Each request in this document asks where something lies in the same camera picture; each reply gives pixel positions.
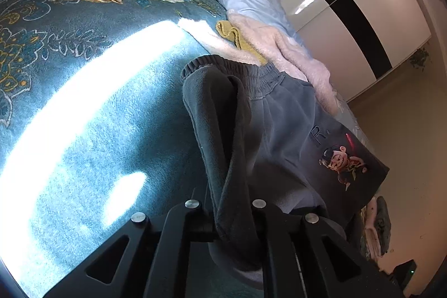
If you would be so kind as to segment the dark grey sweatpants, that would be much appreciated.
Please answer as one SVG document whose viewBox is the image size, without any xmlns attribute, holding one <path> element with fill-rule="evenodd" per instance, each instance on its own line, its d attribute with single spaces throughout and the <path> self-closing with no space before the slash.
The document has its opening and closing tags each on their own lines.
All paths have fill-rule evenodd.
<svg viewBox="0 0 447 298">
<path fill-rule="evenodd" d="M 314 87 L 279 71 L 217 55 L 196 58 L 181 73 L 211 192 L 217 241 L 214 262 L 262 289 L 255 247 L 254 200 L 286 214 L 321 213 L 338 232 L 388 174 L 317 101 Z"/>
</svg>

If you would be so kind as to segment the pink folded blanket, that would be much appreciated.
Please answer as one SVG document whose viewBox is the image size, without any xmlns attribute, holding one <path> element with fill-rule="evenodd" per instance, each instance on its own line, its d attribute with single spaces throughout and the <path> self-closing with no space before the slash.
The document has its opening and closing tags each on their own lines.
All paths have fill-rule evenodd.
<svg viewBox="0 0 447 298">
<path fill-rule="evenodd" d="M 366 206 L 364 234 L 367 247 L 370 252 L 370 258 L 377 263 L 378 259 L 381 257 L 381 248 L 378 233 L 374 226 L 376 217 L 377 199 L 375 197 L 372 197 L 372 199 Z"/>
</svg>

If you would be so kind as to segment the grey folded garment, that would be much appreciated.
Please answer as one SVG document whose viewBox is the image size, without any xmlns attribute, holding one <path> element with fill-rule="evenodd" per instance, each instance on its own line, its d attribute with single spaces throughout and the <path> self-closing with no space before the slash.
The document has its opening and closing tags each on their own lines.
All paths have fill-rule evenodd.
<svg viewBox="0 0 447 298">
<path fill-rule="evenodd" d="M 389 249 L 392 228 L 389 211 L 383 196 L 379 196 L 377 198 L 377 215 L 374 221 L 374 227 L 379 237 L 380 251 L 381 255 L 383 256 Z"/>
</svg>

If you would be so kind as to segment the teal floral bed blanket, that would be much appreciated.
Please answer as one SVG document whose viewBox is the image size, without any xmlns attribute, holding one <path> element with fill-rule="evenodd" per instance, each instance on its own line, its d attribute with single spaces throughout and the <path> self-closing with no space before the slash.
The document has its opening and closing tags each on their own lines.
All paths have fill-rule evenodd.
<svg viewBox="0 0 447 298">
<path fill-rule="evenodd" d="M 216 54 L 182 18 L 246 47 L 217 0 L 1 0 L 1 261 L 26 296 L 134 213 L 214 215 L 181 73 Z M 260 297 L 214 262 L 217 237 L 192 246 L 186 296 Z"/>
</svg>

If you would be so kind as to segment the green hanging plant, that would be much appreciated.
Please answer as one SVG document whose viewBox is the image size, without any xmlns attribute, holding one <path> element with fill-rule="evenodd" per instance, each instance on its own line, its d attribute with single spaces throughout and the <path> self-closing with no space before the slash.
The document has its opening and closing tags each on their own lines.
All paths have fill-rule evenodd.
<svg viewBox="0 0 447 298">
<path fill-rule="evenodd" d="M 423 72 L 426 68 L 427 60 L 429 59 L 429 53 L 425 48 L 418 48 L 412 56 L 409 57 L 411 66 Z"/>
</svg>

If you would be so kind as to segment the beige fluffy sweater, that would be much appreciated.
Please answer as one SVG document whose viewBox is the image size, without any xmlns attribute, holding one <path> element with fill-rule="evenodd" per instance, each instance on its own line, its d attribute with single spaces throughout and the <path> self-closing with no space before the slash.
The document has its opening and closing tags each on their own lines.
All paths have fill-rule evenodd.
<svg viewBox="0 0 447 298">
<path fill-rule="evenodd" d="M 295 79 L 310 82 L 314 87 L 317 101 L 324 110 L 332 116 L 338 114 L 339 103 L 330 83 L 330 71 L 323 63 L 312 58 L 303 46 L 273 26 L 234 11 L 228 11 L 227 17 L 231 25 L 241 32 L 244 40 L 262 58 L 272 63 L 279 71 Z M 219 55 L 230 61 L 261 65 L 256 56 L 230 45 L 204 20 L 182 18 L 178 21 L 178 26 L 188 32 L 210 54 Z"/>
</svg>

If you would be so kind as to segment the white black sliding wardrobe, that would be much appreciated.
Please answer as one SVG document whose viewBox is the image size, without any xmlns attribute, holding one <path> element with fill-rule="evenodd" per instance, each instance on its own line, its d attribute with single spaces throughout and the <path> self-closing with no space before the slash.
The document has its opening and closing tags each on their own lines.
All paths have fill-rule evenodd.
<svg viewBox="0 0 447 298">
<path fill-rule="evenodd" d="M 281 0 L 312 56 L 351 100 L 406 61 L 431 36 L 417 0 Z"/>
</svg>

